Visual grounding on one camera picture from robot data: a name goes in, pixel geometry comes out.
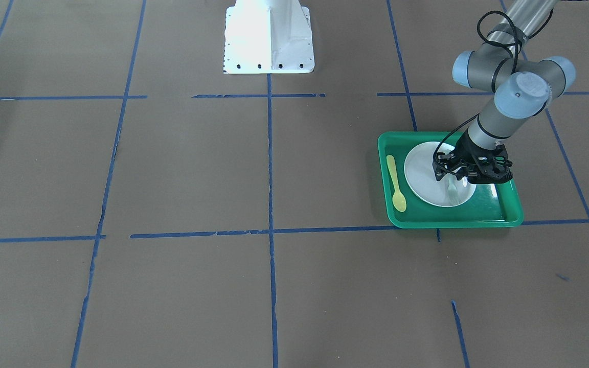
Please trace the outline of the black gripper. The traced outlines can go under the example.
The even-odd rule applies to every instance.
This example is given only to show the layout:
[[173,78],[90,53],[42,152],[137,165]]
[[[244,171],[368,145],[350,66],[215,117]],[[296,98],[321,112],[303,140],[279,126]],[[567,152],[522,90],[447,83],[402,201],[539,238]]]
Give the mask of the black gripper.
[[485,153],[486,151],[505,150],[505,145],[489,135],[482,135],[480,132],[464,132],[458,140],[453,152],[433,153],[433,170],[435,180],[440,182],[444,177],[449,176],[453,180],[465,178],[467,181],[475,181],[479,177],[479,170],[473,164],[474,154]]

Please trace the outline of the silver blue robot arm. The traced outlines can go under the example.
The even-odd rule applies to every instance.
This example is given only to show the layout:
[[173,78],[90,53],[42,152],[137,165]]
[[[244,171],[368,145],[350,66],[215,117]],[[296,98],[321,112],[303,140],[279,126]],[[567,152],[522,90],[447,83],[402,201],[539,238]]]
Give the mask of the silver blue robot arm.
[[520,58],[526,44],[549,23],[555,5],[555,1],[515,1],[507,12],[498,10],[500,23],[487,34],[477,30],[481,46],[456,58],[452,67],[456,84],[490,91],[493,98],[464,123],[466,131],[451,152],[435,149],[435,180],[451,175],[479,185],[513,178],[506,140],[562,96],[576,78],[575,66],[564,57]]

